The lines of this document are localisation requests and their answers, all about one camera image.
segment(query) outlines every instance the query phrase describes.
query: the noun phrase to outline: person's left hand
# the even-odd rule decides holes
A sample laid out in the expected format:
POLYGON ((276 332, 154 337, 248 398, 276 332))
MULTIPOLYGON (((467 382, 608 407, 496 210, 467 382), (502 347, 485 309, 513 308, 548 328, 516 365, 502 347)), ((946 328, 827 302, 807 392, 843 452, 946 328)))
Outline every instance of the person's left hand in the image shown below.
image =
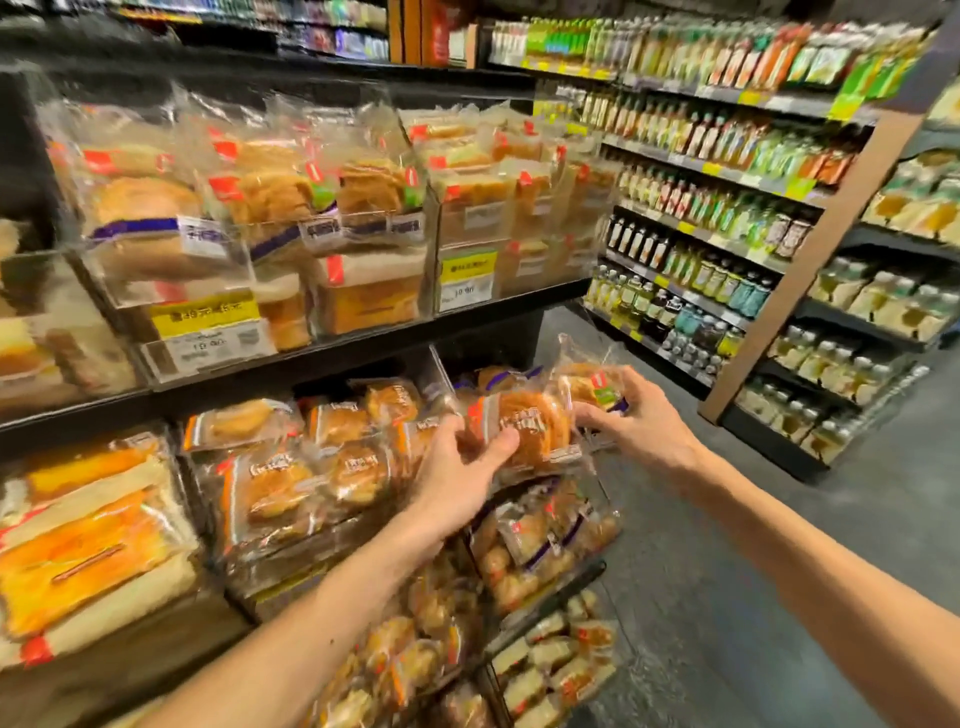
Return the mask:
POLYGON ((414 494, 405 513, 417 524, 424 545, 438 545, 462 528, 487 500, 493 474, 516 452, 520 435, 502 430, 479 457, 465 463, 457 448, 464 419, 446 415, 423 456, 414 494))

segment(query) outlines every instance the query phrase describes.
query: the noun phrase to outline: person's right hand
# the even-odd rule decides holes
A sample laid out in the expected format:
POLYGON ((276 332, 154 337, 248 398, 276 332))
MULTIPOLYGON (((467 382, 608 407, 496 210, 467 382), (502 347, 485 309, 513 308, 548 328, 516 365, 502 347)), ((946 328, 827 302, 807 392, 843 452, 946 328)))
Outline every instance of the person's right hand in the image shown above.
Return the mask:
POLYGON ((706 448, 684 424, 663 390, 633 367, 620 367, 619 371, 630 410, 621 415, 574 402, 577 425, 606 432, 625 453, 656 470, 696 469, 706 448))

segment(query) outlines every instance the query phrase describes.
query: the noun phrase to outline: hand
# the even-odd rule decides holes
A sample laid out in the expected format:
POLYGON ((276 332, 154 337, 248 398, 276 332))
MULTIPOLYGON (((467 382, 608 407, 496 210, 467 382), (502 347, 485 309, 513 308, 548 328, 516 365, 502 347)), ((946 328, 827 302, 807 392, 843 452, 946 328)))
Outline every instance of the hand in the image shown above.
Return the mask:
POLYGON ((418 531, 431 546, 466 525, 486 502, 493 474, 516 452, 520 434, 500 431, 479 457, 465 463, 457 449, 464 419, 446 415, 423 456, 406 512, 416 514, 418 531))
POLYGON ((620 367, 619 371, 630 411, 620 415, 574 402, 577 425, 606 432, 625 453, 655 470, 696 470, 706 448, 684 424, 663 390, 633 367, 620 367))

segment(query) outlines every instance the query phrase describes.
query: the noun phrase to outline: floor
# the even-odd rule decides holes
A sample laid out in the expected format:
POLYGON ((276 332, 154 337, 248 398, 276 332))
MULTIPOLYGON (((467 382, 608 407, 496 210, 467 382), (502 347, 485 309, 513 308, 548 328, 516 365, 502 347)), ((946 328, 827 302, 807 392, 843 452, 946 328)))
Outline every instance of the floor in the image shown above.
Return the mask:
MULTIPOLYGON (((565 308, 544 316, 538 359, 565 331, 610 339, 565 308)), ((634 359, 694 433, 754 483, 844 546, 960 614, 956 528, 960 356, 943 352, 878 431, 803 485, 696 412, 685 390, 634 359)), ((621 456, 597 470, 625 519, 603 579, 636 656, 573 725, 644 728, 869 728, 883 721, 783 610, 768 583, 696 509, 621 456)))

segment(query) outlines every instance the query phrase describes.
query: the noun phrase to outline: person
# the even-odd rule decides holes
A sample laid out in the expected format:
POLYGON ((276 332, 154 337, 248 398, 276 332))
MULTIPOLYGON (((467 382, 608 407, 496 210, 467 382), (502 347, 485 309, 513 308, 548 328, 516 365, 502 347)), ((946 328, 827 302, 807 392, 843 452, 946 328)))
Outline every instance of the person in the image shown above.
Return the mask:
MULTIPOLYGON (((837 544, 707 449, 662 390, 623 369, 626 416, 577 403, 577 424, 666 476, 770 578, 784 606, 890 723, 960 726, 960 619, 837 544)), ((518 447, 505 429, 464 463, 443 419, 410 504, 274 621, 173 692, 139 728, 289 728, 387 600, 487 498, 518 447)))

